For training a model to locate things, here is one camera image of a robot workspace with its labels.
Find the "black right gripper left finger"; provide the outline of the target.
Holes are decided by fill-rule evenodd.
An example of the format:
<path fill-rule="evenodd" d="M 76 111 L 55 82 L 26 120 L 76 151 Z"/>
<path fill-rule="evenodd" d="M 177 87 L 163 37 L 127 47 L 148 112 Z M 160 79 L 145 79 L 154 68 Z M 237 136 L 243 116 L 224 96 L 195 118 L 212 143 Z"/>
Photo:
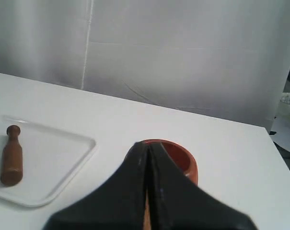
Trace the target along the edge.
<path fill-rule="evenodd" d="M 116 172 L 83 199 L 54 213 L 46 230 L 141 230 L 147 147 L 135 143 Z"/>

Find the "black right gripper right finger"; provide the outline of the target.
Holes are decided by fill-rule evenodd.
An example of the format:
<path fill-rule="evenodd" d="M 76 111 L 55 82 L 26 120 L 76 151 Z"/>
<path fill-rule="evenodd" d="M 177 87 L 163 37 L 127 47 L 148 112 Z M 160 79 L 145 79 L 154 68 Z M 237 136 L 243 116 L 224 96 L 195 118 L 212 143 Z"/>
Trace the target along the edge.
<path fill-rule="evenodd" d="M 186 149 L 148 143 L 148 199 L 153 230 L 255 230 L 251 218 L 200 189 Z"/>

